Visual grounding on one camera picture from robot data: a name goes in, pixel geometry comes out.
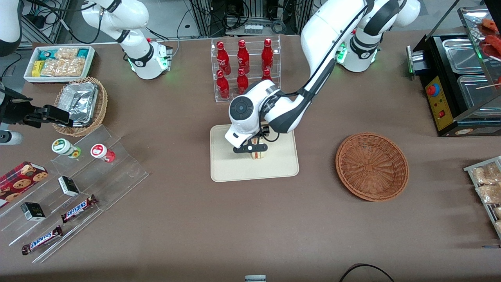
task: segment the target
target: brown tablecloth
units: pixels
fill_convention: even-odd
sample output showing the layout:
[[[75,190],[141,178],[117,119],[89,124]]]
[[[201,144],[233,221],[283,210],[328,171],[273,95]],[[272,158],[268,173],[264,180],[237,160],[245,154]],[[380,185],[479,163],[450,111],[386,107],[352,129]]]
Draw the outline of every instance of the brown tablecloth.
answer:
[[[209,131],[229,123],[228,104],[214,102],[210,40],[183,41],[172,70],[150,81],[119,45],[95,45],[104,124],[151,175],[42,264],[1,240],[0,280],[337,281],[364,262],[399,281],[499,281],[501,250],[480,248],[498,243],[496,233],[462,171],[501,155],[499,138],[436,137],[419,80],[407,75],[405,47],[422,35],[386,33],[364,73],[336,67],[295,131],[297,176],[229,183],[210,178]],[[309,68],[299,36],[282,37],[282,47],[283,89],[294,91]],[[23,94],[52,104],[60,88],[26,83]],[[62,136],[51,125],[11,129],[25,141],[0,147],[1,174],[55,157],[50,144]],[[408,159],[395,200],[358,199],[335,173],[338,145],[361,131],[387,136]],[[365,278],[384,281],[371,269],[346,281]]]

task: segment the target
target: red bottle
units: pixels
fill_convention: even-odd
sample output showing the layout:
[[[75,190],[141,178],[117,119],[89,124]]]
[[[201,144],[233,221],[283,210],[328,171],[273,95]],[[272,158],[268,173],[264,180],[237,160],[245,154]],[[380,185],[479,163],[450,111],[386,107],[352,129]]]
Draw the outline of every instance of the red bottle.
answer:
[[[240,95],[249,87],[249,79],[245,75],[245,70],[243,68],[238,69],[238,78],[236,79],[238,84],[238,93]]]
[[[261,78],[261,80],[265,80],[265,79],[269,79],[269,80],[273,81],[272,77],[270,76],[270,69],[266,69],[263,71],[263,77]]]
[[[273,49],[270,38],[265,39],[265,47],[261,53],[261,69],[265,71],[267,68],[273,69]]]
[[[224,49],[224,43],[222,41],[218,41],[216,43],[217,46],[217,64],[219,65],[219,69],[223,70],[226,75],[231,73],[231,67],[229,66],[229,56],[228,52]]]
[[[217,70],[217,90],[221,96],[221,99],[229,98],[229,85],[227,79],[224,77],[224,73],[222,70]]]
[[[249,73],[251,70],[251,62],[249,60],[249,51],[247,51],[245,40],[243,39],[238,41],[238,53],[236,57],[238,59],[238,67],[243,68],[245,73]]]

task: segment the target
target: cookie box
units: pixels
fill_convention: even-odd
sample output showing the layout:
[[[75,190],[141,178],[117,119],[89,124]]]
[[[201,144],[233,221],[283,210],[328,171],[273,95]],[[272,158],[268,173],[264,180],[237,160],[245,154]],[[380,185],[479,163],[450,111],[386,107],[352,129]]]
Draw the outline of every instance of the cookie box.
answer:
[[[41,166],[23,162],[0,177],[0,208],[31,188],[49,174]]]

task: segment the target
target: wicker basket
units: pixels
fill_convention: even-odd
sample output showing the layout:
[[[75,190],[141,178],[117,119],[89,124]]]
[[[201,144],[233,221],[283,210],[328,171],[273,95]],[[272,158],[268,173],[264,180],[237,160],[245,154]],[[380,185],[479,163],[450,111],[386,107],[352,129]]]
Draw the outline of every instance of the wicker basket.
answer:
[[[108,105],[108,94],[106,93],[106,89],[104,89],[103,85],[99,82],[99,80],[93,77],[86,77],[84,79],[75,80],[71,82],[71,84],[78,84],[84,82],[92,82],[99,86],[99,92],[96,101],[96,108],[94,110],[92,124],[88,127],[64,127],[53,124],[57,132],[65,135],[71,135],[73,137],[82,137],[93,132],[97,127],[99,127],[103,123],[104,115],[106,114],[106,106]],[[61,89],[61,91],[59,91],[59,95],[56,98],[56,102],[54,102],[54,106],[58,105],[62,92],[63,90]]]
[[[395,198],[409,179],[409,165],[400,148],[370,132],[351,135],[341,143],[336,170],[348,190],[372,202]]]

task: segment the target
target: red switch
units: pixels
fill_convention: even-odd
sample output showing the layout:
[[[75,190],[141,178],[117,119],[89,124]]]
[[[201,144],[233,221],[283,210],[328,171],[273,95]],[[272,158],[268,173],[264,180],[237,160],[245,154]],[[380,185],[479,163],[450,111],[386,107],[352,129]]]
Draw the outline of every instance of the red switch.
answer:
[[[430,96],[434,95],[435,92],[437,91],[437,89],[435,88],[435,86],[431,85],[429,86],[427,89],[426,89],[426,93]]]

